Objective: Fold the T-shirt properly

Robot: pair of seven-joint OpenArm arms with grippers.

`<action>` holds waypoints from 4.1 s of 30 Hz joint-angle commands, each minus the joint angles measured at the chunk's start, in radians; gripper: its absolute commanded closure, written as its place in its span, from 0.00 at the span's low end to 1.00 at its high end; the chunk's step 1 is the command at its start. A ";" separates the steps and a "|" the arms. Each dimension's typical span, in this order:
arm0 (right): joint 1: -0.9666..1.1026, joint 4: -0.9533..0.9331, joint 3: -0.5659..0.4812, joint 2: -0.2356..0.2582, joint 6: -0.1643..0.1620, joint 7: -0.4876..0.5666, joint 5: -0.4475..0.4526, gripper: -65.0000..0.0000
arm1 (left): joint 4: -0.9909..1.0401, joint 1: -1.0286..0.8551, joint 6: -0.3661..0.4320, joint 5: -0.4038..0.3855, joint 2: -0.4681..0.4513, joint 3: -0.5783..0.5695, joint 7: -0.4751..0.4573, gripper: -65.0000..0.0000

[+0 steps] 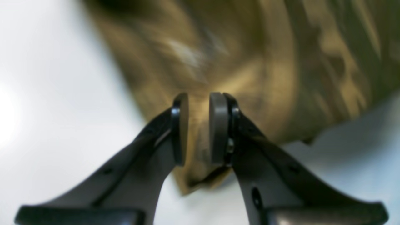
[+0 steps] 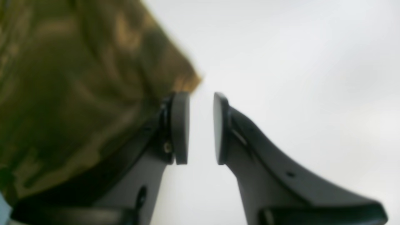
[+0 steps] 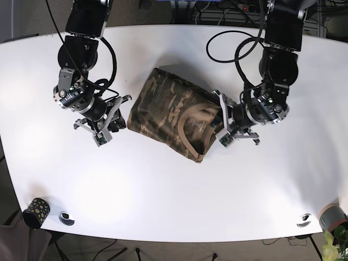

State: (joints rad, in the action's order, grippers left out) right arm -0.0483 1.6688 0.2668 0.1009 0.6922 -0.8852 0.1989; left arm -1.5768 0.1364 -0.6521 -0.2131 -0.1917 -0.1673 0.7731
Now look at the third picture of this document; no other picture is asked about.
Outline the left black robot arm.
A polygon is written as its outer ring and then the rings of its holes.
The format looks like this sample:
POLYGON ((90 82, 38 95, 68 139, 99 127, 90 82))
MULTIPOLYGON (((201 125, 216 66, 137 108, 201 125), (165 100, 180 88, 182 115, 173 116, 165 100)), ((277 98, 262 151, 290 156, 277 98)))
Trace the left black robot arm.
POLYGON ((259 1, 260 28, 256 37, 249 35, 236 49, 234 59, 237 72, 244 82, 239 103, 219 91, 213 93, 220 100, 223 128, 216 134, 219 142, 227 147, 236 139, 251 138, 259 144, 259 136, 251 130, 257 124, 276 124, 289 112, 286 99, 289 88, 295 83, 299 69, 298 52, 302 46, 302 31, 306 9, 314 1, 259 1), (243 73, 240 55, 248 43, 261 44, 263 55, 259 63, 262 82, 253 85, 243 73))

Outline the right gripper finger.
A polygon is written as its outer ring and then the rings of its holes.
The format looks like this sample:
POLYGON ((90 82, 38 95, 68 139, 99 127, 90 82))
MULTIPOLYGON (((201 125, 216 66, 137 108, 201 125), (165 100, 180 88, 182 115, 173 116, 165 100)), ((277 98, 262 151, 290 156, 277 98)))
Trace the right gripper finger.
POLYGON ((126 122, 123 116, 120 112, 116 112, 112 120, 112 132, 118 132, 119 130, 125 129, 126 127, 126 122))

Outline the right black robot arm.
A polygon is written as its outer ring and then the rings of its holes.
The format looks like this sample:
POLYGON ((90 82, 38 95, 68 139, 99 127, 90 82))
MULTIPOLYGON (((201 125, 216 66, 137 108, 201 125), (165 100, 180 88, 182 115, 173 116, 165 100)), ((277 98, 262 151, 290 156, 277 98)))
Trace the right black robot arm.
POLYGON ((111 90, 117 72, 116 54, 103 37, 112 4, 112 1, 73 1, 65 29, 68 35, 61 38, 58 52, 59 81, 53 89, 56 104, 83 116, 73 127, 91 132, 97 146, 108 143, 112 133, 126 127, 120 106, 132 99, 130 95, 120 96, 117 91, 102 98, 105 91, 111 90), (97 63, 100 42, 111 54, 112 72, 109 79, 92 82, 88 75, 97 63))

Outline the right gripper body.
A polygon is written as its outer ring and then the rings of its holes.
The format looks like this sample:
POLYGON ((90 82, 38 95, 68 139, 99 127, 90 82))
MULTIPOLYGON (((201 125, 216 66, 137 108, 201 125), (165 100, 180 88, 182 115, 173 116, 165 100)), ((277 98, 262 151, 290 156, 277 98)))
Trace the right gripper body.
POLYGON ((132 100, 131 95, 111 97, 105 100, 92 97, 92 106, 86 113, 83 113, 85 118, 77 119, 73 125, 74 129, 79 127, 87 130, 92 134, 92 138, 98 147, 108 143, 113 138, 112 120, 114 114, 120 111, 121 104, 132 100))

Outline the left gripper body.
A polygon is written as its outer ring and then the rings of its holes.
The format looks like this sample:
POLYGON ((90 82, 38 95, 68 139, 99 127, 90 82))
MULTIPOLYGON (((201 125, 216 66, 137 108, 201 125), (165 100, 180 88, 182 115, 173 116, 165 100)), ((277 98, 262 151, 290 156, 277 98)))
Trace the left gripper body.
POLYGON ((259 122, 247 115, 247 104, 245 102, 237 103, 219 90, 214 90, 213 94, 219 98, 223 123, 223 128, 215 134, 216 139, 224 147, 241 139, 252 139, 256 145, 259 145, 259 135, 251 130, 251 127, 259 122))

